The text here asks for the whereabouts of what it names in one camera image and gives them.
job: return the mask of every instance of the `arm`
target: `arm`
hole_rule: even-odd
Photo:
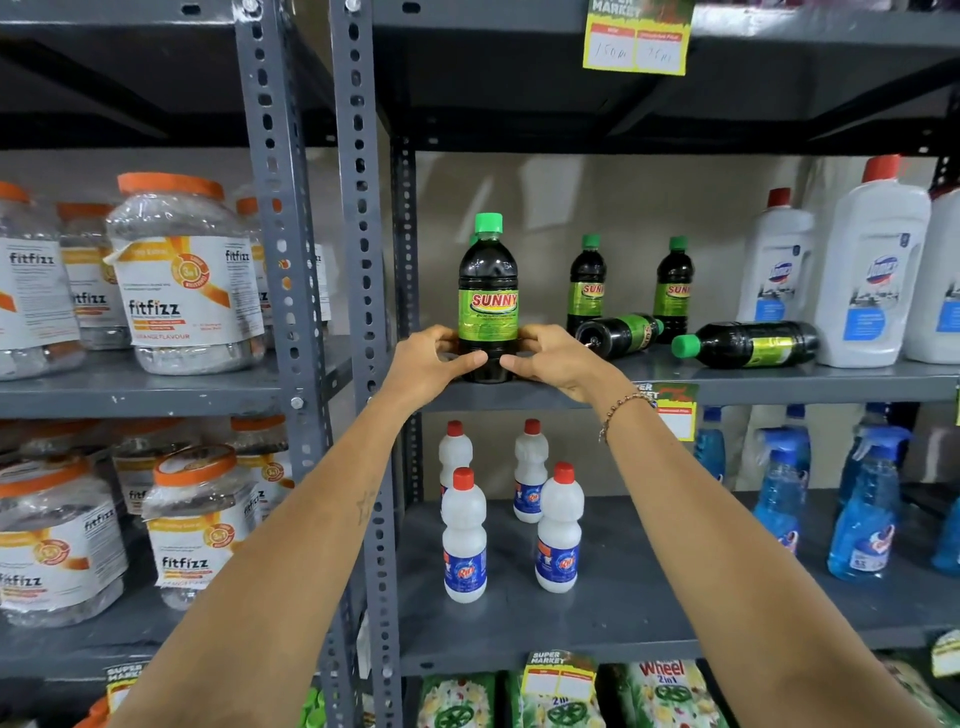
[[[297,725],[394,439],[451,379],[487,360],[441,361],[454,341],[436,326],[397,345],[379,393],[184,615],[110,728]]]
[[[603,419],[635,391],[557,326],[521,331],[504,368],[553,384]],[[709,476],[645,401],[607,441],[650,543],[742,725],[901,728],[931,718],[886,672],[797,559]]]

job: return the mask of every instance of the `green label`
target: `green label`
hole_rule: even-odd
[[[689,303],[689,283],[658,283],[654,316],[685,316]]]
[[[603,283],[570,283],[566,312],[570,316],[603,316]]]
[[[519,314],[519,295],[513,291],[460,290],[461,339],[513,341]]]
[[[793,351],[789,336],[761,336],[754,339],[754,353],[744,367],[776,367]]]
[[[638,352],[650,345],[654,331],[657,330],[654,322],[636,313],[628,313],[617,318],[630,327],[630,348],[627,349],[627,353]]]

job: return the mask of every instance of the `person's left arm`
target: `person's left arm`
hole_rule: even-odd
[[[487,360],[473,352],[441,361],[455,339],[434,326],[396,346],[380,391],[190,607],[110,728],[297,725],[394,439],[454,377]]]

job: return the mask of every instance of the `hand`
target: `hand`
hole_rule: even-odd
[[[517,376],[552,384],[572,400],[594,404],[602,387],[619,387],[630,381],[606,362],[570,336],[556,324],[532,324],[519,332],[522,352],[533,356],[520,357],[503,354],[500,366]]]
[[[380,394],[416,412],[433,401],[453,379],[487,361],[486,352],[470,352],[451,361],[437,354],[457,351],[457,332],[440,325],[411,334],[396,345]]]

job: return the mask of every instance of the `large white bottle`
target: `large white bottle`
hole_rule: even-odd
[[[446,435],[440,441],[440,498],[453,487],[453,472],[457,468],[469,468],[473,460],[473,443],[464,434],[460,420],[446,424]]]
[[[790,206],[790,188],[770,190],[747,238],[737,321],[796,321],[804,307],[813,214]]]
[[[514,513],[524,523],[537,523],[542,518],[540,491],[546,482],[546,459],[550,446],[540,432],[540,420],[527,420],[523,434],[514,444],[516,470],[514,470]]]
[[[543,518],[537,525],[537,581],[548,592],[562,594],[577,583],[580,524],[584,492],[573,479],[573,466],[557,463],[540,493]]]
[[[453,487],[445,494],[440,516],[444,530],[444,586],[454,601],[476,601],[487,590],[487,499],[473,484],[470,468],[453,472]]]
[[[886,367],[900,354],[930,198],[897,182],[899,168],[899,155],[871,158],[863,183],[837,201],[813,312],[821,364]]]
[[[960,364],[960,188],[934,194],[917,293],[903,353],[931,364]]]

